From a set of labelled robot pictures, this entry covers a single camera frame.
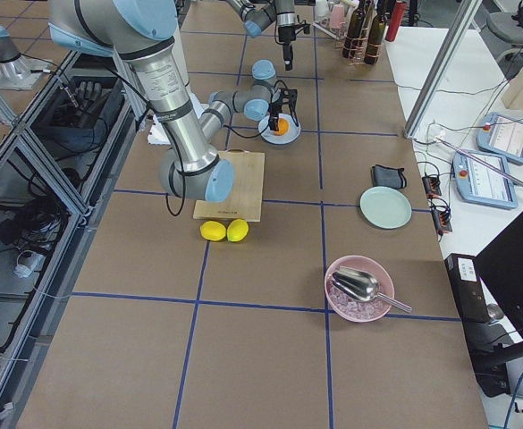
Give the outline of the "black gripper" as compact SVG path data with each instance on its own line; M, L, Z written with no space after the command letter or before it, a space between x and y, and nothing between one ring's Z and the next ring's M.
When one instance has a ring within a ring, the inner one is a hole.
M296 39L296 28L294 25L282 25L276 27L277 41L283 47L283 63L286 71L293 68L293 49L291 43Z

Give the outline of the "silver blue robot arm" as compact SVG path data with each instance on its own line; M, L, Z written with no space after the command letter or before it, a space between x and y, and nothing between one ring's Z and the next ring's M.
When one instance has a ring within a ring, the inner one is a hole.
M257 8L250 1L227 0L226 3L237 13L247 34L256 38L271 24L277 29L278 43L290 47L296 39L297 14L293 1L269 1Z

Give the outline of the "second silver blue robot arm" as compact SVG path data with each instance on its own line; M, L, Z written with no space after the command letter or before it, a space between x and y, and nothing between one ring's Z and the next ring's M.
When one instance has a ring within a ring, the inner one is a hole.
M196 114L185 63L174 55L178 19L173 1L52 1L49 11L55 43L89 55L119 55L133 69L172 145L159 172L171 195L226 200L234 169L211 138L236 113L253 121L267 119L275 129L283 103L295 100L294 90L279 86L274 65L259 60L249 90L214 93L205 112Z

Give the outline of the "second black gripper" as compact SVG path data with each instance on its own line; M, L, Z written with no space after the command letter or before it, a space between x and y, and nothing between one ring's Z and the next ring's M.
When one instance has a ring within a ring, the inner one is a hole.
M268 126L271 131L278 131L278 121L280 113L283 111L283 98L275 96L268 108Z

